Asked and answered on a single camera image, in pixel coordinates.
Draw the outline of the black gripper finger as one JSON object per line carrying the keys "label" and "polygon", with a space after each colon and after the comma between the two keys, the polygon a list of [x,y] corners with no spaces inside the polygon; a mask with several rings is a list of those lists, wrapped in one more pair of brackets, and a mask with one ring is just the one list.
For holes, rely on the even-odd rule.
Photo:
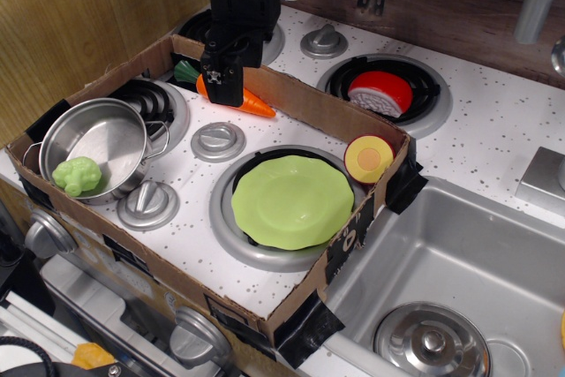
{"label": "black gripper finger", "polygon": [[200,67],[212,103],[240,107],[244,102],[243,65],[235,54],[204,51]]}

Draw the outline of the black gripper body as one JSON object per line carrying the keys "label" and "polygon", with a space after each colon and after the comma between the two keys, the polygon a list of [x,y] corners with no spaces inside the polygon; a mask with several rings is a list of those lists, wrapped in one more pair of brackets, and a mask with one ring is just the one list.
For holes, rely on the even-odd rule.
{"label": "black gripper body", "polygon": [[205,50],[235,54],[244,67],[260,67],[263,42],[272,38],[280,16],[280,0],[210,0],[210,6]]}

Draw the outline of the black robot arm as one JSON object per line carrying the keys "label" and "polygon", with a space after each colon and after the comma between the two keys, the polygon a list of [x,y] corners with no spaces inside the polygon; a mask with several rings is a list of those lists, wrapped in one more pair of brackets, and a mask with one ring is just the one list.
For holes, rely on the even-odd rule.
{"label": "black robot arm", "polygon": [[273,37],[280,0],[210,0],[211,27],[200,59],[211,102],[240,107],[244,69],[259,68],[263,43]]}

